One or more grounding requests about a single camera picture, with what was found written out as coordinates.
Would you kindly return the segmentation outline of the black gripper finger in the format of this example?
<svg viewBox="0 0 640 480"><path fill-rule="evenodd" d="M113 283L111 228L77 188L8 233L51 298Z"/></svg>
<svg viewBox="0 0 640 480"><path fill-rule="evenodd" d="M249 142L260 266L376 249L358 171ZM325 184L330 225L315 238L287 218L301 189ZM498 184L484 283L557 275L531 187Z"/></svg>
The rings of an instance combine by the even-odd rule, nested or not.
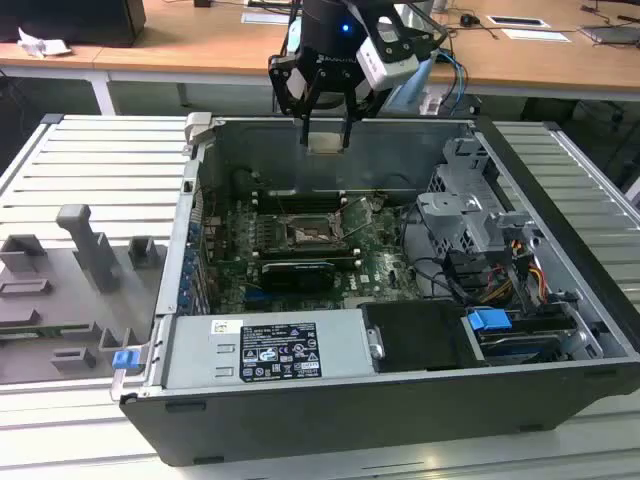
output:
<svg viewBox="0 0 640 480"><path fill-rule="evenodd" d="M272 55L268 75L281 112L302 121L300 144L308 145L311 112L320 97L323 70L319 54L301 49L294 55Z"/></svg>
<svg viewBox="0 0 640 480"><path fill-rule="evenodd" d="M342 148L350 145L353 125L365 118L375 117L388 98L388 90L375 90L365 75L359 71L344 69L341 72L342 92L346 116L342 125Z"/></svg>

